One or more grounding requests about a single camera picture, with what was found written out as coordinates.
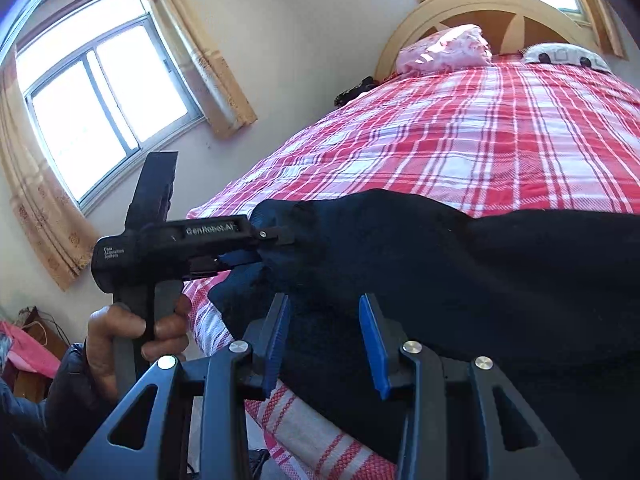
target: hand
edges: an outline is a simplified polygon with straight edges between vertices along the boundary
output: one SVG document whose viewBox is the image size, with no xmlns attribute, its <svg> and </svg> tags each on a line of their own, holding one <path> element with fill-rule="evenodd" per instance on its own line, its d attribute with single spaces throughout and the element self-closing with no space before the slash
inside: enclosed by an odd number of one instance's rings
<svg viewBox="0 0 640 480">
<path fill-rule="evenodd" d="M 184 360 L 182 352 L 189 344 L 187 331 L 191 300 L 181 294 L 175 303 L 174 314 L 156 321 L 156 339 L 142 345 L 142 356 L 153 363 L 165 354 L 174 354 Z M 116 371 L 113 363 L 113 338 L 134 339 L 145 332 L 146 323 L 141 318 L 116 304 L 105 306 L 91 314 L 86 334 L 86 359 L 91 375 L 100 393 L 109 400 L 118 399 Z"/>
</svg>

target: white pillow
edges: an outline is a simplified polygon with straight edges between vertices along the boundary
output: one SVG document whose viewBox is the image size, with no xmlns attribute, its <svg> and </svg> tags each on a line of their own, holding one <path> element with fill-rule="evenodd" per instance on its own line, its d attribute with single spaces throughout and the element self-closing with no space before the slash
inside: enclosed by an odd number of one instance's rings
<svg viewBox="0 0 640 480">
<path fill-rule="evenodd" d="M 540 43 L 523 52 L 525 63 L 575 65 L 611 73 L 609 65 L 595 52 L 569 43 Z"/>
</svg>

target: screw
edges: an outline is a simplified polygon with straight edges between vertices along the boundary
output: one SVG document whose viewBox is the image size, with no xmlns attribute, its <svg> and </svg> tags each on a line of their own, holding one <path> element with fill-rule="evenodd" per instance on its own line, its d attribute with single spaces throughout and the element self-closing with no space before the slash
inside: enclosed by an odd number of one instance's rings
<svg viewBox="0 0 640 480">
<path fill-rule="evenodd" d="M 405 341 L 402 350 L 409 354 L 419 354 L 422 352 L 422 345 L 417 341 Z"/>
<path fill-rule="evenodd" d="M 478 368 L 481 370 L 491 370 L 494 367 L 494 362 L 491 361 L 491 358 L 485 357 L 481 355 L 480 357 L 476 357 L 474 362 Z"/>
<path fill-rule="evenodd" d="M 249 343 L 246 341 L 233 341 L 229 345 L 229 350 L 231 350 L 234 354 L 241 354 L 242 352 L 246 352 L 249 348 Z"/>
<path fill-rule="evenodd" d="M 173 368 L 175 366 L 176 360 L 172 355 L 163 355 L 158 359 L 158 368 L 162 370 L 168 370 L 169 368 Z"/>
</svg>

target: bedsheet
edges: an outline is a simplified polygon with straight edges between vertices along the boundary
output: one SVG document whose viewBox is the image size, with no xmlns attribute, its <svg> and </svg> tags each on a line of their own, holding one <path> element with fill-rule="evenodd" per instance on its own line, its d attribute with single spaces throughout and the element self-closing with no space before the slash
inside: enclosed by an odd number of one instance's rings
<svg viewBox="0 0 640 480">
<path fill-rule="evenodd" d="M 188 218 L 372 188 L 428 196 L 474 217 L 523 208 L 638 214 L 640 92 L 612 75 L 513 58 L 390 80 L 295 134 Z M 225 277 L 186 285 L 206 354 L 232 340 L 207 299 Z M 392 463 L 281 382 L 270 399 L 246 408 L 290 478 L 394 477 Z"/>
</svg>

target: arched headboard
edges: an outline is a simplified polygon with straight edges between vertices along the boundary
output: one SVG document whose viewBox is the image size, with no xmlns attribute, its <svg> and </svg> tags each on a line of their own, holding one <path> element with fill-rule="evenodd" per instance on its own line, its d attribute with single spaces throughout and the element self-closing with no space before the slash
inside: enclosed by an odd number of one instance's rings
<svg viewBox="0 0 640 480">
<path fill-rule="evenodd" d="M 600 53 L 588 32 L 540 0 L 425 0 L 402 22 L 380 56 L 374 78 L 394 70 L 400 50 L 447 27 L 473 23 L 494 55 L 512 54 L 537 43 L 573 43 Z"/>
</svg>

